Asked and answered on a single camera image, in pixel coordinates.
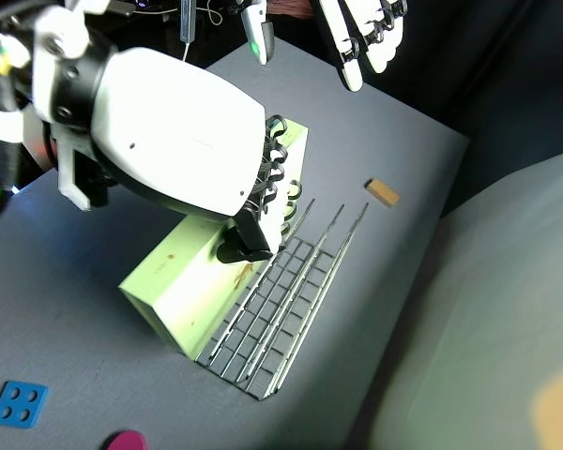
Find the blue block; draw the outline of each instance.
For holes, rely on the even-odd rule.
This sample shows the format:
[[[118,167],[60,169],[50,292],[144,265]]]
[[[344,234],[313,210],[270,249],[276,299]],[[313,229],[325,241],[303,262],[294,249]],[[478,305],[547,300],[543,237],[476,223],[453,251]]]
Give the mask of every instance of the blue block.
[[[31,428],[38,420],[48,388],[28,382],[7,382],[0,396],[0,425]]]

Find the gray fabric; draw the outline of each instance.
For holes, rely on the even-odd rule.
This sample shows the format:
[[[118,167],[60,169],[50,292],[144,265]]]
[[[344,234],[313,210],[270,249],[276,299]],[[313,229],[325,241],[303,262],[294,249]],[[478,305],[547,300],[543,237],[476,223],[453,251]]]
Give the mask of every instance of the gray fabric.
[[[345,92],[334,68],[281,41],[267,67],[244,47],[212,70],[310,127],[299,208],[318,201],[303,237],[346,203],[335,249],[372,202],[282,391],[257,402],[172,352],[117,291],[176,213],[116,187],[110,206],[84,214],[49,173],[0,218],[0,389],[11,379],[50,388],[36,427],[0,427],[0,448],[95,449],[121,428],[143,432],[153,449],[345,440],[466,141],[369,86]],[[401,203],[389,210],[370,196],[370,177],[397,189]]]
[[[563,369],[563,155],[443,219],[371,448],[537,448],[530,409]]]

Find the white cable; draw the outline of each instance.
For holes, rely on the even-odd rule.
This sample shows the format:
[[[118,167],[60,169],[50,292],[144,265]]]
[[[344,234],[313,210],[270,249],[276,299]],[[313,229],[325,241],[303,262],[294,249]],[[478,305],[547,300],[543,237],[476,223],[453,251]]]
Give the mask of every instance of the white cable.
[[[211,9],[210,8],[210,2],[211,0],[207,0],[206,2],[206,7],[197,7],[196,9],[199,11],[205,11],[208,13],[208,19],[210,20],[210,22],[215,25],[215,26],[219,26],[223,23],[223,16],[216,11],[215,9]],[[178,10],[178,8],[174,8],[174,9],[166,9],[164,11],[133,11],[134,14],[146,14],[146,15],[153,15],[153,16],[161,16],[163,14],[169,14],[171,12],[176,12]],[[219,20],[217,22],[215,22],[215,20],[213,19],[213,16],[218,16]]]
[[[186,44],[186,48],[184,49],[184,55],[183,55],[183,57],[181,58],[182,61],[185,61],[185,60],[186,60],[186,57],[188,56],[188,48],[189,48],[189,47],[190,47],[190,44],[187,43],[187,44]]]

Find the metal rack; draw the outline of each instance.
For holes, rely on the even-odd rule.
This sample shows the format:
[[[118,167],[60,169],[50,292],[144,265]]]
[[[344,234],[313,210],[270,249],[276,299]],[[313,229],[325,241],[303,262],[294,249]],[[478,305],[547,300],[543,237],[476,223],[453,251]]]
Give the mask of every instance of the metal rack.
[[[344,205],[311,244],[296,233],[313,202],[289,232],[285,251],[262,267],[196,360],[259,400],[282,388],[369,205],[331,254],[323,245]]]

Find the table surface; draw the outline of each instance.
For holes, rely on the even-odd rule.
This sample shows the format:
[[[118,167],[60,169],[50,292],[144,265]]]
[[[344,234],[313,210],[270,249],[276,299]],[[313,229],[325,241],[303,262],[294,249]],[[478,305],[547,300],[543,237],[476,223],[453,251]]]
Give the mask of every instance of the table surface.
[[[343,445],[467,141],[370,86],[345,91],[333,67],[279,40],[266,67],[242,47],[210,70],[310,128],[301,206],[317,201],[301,237],[345,203],[333,250],[371,204],[283,389],[258,402],[218,379],[118,291],[179,214],[121,187],[82,213],[51,172],[0,217],[0,392],[7,380],[50,389],[34,428],[0,427],[0,448],[98,449],[129,428],[153,449]],[[401,193],[396,207],[365,190],[373,177]]]

